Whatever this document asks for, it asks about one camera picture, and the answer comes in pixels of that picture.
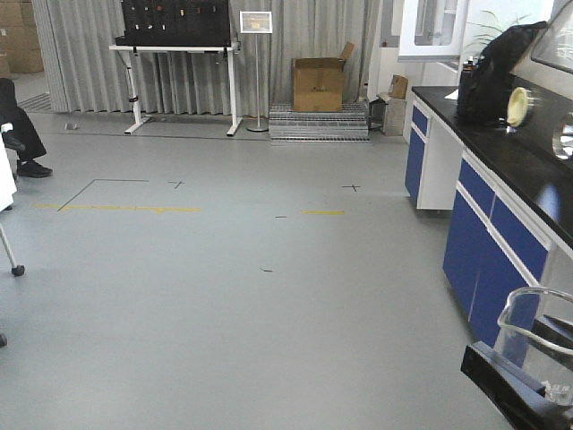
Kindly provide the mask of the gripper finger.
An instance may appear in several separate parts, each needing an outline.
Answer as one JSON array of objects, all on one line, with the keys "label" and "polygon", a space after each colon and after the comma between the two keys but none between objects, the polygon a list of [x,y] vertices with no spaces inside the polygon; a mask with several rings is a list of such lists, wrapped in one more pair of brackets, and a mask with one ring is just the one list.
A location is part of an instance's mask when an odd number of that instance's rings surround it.
[{"label": "gripper finger", "polygon": [[546,387],[482,341],[466,346],[460,370],[515,429],[567,430],[572,407],[545,397]]},{"label": "gripper finger", "polygon": [[537,348],[556,352],[572,350],[572,324],[569,322],[542,315],[534,319],[532,333],[540,338],[531,341]]}]

